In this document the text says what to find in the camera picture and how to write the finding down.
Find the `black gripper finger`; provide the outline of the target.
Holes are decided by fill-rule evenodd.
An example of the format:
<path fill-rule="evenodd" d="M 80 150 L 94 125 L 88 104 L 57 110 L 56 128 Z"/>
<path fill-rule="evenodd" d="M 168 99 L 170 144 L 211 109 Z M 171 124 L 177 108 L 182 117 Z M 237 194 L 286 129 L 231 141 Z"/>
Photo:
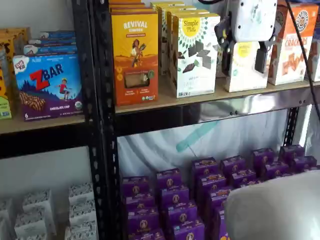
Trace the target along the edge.
<path fill-rule="evenodd" d="M 230 76 L 232 50 L 236 43 L 234 37 L 235 25 L 233 23 L 235 19 L 233 16 L 225 16 L 214 27 L 218 44 L 222 50 L 221 70 L 227 77 Z"/>
<path fill-rule="evenodd" d="M 260 73 L 265 73 L 267 66 L 268 53 L 276 41 L 276 36 L 273 34 L 269 40 L 260 41 L 259 49 L 256 52 L 254 69 Z"/>

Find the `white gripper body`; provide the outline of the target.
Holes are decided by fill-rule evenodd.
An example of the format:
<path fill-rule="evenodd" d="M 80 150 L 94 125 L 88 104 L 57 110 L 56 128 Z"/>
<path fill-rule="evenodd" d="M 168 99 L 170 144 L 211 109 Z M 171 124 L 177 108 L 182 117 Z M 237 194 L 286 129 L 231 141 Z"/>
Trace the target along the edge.
<path fill-rule="evenodd" d="M 262 42 L 271 38 L 276 0 L 231 0 L 231 32 L 236 42 Z"/>

